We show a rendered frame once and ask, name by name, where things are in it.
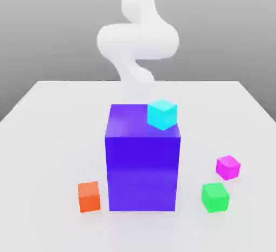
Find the large purple box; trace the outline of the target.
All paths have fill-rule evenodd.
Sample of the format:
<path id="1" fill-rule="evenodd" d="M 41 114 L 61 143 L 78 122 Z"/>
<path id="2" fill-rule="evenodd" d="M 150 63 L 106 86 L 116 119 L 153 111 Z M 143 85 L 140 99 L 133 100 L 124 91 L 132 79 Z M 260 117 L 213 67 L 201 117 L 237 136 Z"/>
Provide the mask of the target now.
<path id="1" fill-rule="evenodd" d="M 181 134 L 147 122 L 146 104 L 112 104 L 105 133 L 110 211 L 174 211 Z"/>

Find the small cyan cube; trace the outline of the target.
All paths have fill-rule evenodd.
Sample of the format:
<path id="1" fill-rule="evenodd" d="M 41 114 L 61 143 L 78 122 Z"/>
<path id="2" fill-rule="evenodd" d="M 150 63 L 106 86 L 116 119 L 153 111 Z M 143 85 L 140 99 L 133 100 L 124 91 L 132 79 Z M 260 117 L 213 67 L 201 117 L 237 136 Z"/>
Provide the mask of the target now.
<path id="1" fill-rule="evenodd" d="M 177 105 L 164 99 L 147 105 L 147 122 L 160 130 L 177 124 Z"/>

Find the small magenta cube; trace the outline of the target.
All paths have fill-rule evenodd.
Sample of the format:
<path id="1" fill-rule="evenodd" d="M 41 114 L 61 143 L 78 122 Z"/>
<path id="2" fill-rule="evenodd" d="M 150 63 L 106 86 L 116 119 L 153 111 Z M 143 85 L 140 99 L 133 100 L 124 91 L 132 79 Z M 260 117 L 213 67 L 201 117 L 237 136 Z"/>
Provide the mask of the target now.
<path id="1" fill-rule="evenodd" d="M 216 161 L 216 173 L 224 180 L 230 180 L 239 176 L 241 163 L 234 157 L 227 155 Z"/>

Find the small orange cube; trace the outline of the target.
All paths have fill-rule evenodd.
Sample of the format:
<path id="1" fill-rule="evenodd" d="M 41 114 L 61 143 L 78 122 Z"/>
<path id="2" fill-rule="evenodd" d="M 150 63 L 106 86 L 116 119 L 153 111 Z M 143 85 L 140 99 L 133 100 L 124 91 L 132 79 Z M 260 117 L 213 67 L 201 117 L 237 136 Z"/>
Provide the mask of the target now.
<path id="1" fill-rule="evenodd" d="M 98 182 L 79 183 L 78 199 L 81 213 L 100 210 L 101 206 Z"/>

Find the small green cube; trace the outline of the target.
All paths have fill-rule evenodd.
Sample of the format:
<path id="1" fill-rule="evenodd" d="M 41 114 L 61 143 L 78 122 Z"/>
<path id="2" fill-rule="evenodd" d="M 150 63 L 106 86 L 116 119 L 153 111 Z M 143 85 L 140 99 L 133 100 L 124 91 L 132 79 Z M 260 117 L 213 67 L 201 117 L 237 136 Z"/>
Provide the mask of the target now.
<path id="1" fill-rule="evenodd" d="M 202 186 L 202 203 L 208 213 L 226 211 L 230 195 L 222 183 L 209 183 Z"/>

